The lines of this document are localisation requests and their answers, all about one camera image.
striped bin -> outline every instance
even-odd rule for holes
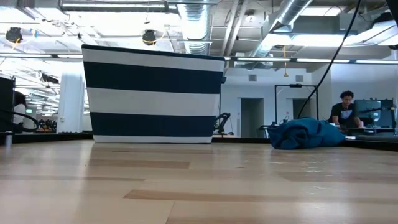
[[[82,49],[96,142],[211,142],[224,58]]]

ceiling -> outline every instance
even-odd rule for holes
[[[90,0],[74,0],[73,2],[95,2]],[[247,10],[254,11],[255,18],[243,20],[232,54],[246,53],[254,50],[261,42],[261,27],[267,15],[279,9],[281,0],[249,1]],[[220,0],[211,7],[210,14],[210,54],[219,56],[223,45],[232,0]],[[356,1],[315,0],[303,12],[303,16],[336,16],[342,11],[350,12]],[[371,11],[385,5],[384,0],[367,0],[362,11]],[[163,50],[185,53],[181,19],[178,14],[115,12],[112,10],[67,11],[56,12],[49,8],[37,9],[45,19],[32,18],[17,8],[0,5],[0,52],[1,53],[40,53],[40,54],[80,54],[82,44],[104,45],[135,49]],[[22,28],[23,41],[13,44],[6,38],[10,27]],[[146,46],[142,43],[142,33],[146,29],[156,30],[157,43]],[[336,47],[302,47],[288,45],[285,49],[274,47],[274,57],[330,58]],[[386,46],[345,47],[341,50],[341,58],[384,58],[391,54]],[[41,73],[60,80],[61,74],[68,68],[67,60],[29,60],[18,58],[0,58],[0,75],[17,77],[17,85],[47,85],[40,81]],[[307,68],[306,63],[292,63],[289,68]],[[274,68],[284,67],[284,63],[274,63]],[[54,89],[32,89],[44,92],[49,98],[59,98],[59,85]]]

spotlight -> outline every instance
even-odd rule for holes
[[[10,30],[6,33],[6,39],[12,43],[20,43],[23,40],[21,28],[11,27]]]
[[[145,30],[144,35],[142,35],[142,41],[144,44],[151,46],[156,44],[156,37],[154,30]]]

blue fabric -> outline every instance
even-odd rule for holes
[[[268,129],[272,147],[276,149],[308,149],[333,147],[345,140],[339,129],[327,121],[302,118]]]

air duct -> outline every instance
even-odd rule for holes
[[[279,29],[283,26],[291,26],[311,2],[312,0],[284,0],[280,5],[280,9],[274,15],[270,15],[266,19],[264,25],[264,28],[266,28],[265,35],[267,36],[270,31]],[[266,36],[256,49],[253,50],[251,57],[265,57],[270,52],[274,45],[267,42]],[[243,67],[248,69],[264,68],[263,65],[256,62],[243,65]]]
[[[204,40],[208,37],[209,5],[179,4],[182,35],[188,40]],[[188,54],[208,55],[209,45],[204,42],[186,42]]]

